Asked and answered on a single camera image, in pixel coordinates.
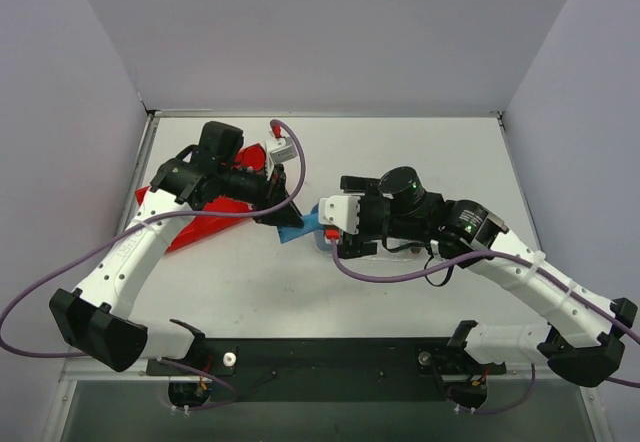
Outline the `blue toothpaste tube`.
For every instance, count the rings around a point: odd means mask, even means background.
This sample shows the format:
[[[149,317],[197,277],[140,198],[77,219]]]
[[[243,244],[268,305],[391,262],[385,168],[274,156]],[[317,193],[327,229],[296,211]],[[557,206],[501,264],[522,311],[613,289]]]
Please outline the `blue toothpaste tube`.
[[[285,244],[308,234],[324,238],[324,226],[319,222],[318,212],[318,205],[314,205],[308,214],[302,216],[301,227],[279,226],[277,231],[280,243]]]

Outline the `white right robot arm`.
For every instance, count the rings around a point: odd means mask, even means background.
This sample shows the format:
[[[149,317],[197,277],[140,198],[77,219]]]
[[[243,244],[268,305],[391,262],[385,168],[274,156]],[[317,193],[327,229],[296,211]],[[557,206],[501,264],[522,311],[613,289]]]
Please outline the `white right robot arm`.
[[[417,172],[398,167],[379,179],[344,176],[341,194],[320,203],[319,220],[336,261],[423,249],[421,275],[453,267],[495,283],[543,318],[541,324],[461,322],[449,344],[475,363],[545,365],[564,380],[596,387],[619,369],[637,314],[626,298],[600,296],[528,247],[507,224],[471,200],[427,191]]]

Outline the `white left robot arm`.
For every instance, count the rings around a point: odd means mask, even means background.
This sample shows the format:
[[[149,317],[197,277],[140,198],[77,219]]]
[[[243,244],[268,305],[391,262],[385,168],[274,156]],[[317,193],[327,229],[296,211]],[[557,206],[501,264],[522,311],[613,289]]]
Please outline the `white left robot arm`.
[[[264,165],[251,171],[238,164],[244,145],[241,129],[206,123],[197,143],[164,162],[150,182],[138,213],[109,251],[76,287],[57,290],[49,301],[62,338],[83,354],[116,372],[140,359],[169,359],[183,373],[204,364],[205,335],[192,325],[170,319],[133,321],[135,301],[174,239],[205,207],[229,198],[246,203],[246,212],[227,219],[250,218],[260,224],[300,228],[297,193],[286,188],[284,164],[303,161],[299,139],[283,122],[271,120],[269,139],[261,144]]]

